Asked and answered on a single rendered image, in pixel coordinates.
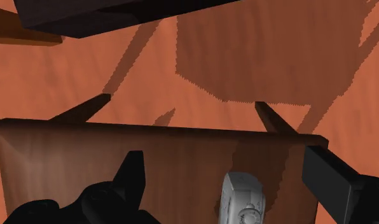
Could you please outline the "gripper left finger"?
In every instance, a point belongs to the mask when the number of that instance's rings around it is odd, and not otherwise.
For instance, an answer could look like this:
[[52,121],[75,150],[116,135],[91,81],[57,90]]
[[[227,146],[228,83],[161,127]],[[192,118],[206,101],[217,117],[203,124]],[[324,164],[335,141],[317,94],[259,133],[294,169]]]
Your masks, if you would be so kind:
[[3,224],[161,224],[139,208],[146,186],[142,151],[129,151],[112,181],[86,187],[63,208],[52,199],[17,207]]

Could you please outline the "brown wooden table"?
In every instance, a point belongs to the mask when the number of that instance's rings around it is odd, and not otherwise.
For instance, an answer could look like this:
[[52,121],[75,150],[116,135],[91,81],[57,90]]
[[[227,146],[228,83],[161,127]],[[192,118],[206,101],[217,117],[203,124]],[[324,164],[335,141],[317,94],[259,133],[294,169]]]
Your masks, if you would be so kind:
[[217,224],[224,176],[248,172],[263,184],[265,224],[314,224],[316,198],[301,180],[305,146],[327,146],[299,134],[267,104],[256,110],[264,132],[92,123],[110,101],[100,94],[50,120],[0,119],[0,170],[7,212],[53,199],[66,206],[88,185],[110,181],[130,150],[144,153],[141,203],[162,224]]

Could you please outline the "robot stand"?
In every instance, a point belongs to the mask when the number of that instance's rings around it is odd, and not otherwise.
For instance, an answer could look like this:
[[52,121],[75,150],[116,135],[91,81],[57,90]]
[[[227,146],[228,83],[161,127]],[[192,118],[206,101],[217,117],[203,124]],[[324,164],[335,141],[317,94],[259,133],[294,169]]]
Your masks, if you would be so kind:
[[13,0],[26,29],[85,38],[238,0]]

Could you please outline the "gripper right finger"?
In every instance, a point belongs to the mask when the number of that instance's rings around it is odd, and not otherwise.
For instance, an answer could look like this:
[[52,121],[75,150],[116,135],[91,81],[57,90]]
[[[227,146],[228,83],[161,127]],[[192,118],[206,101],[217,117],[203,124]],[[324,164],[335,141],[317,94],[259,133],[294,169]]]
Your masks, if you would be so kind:
[[307,146],[302,180],[337,224],[379,224],[379,178],[359,174],[321,146]]

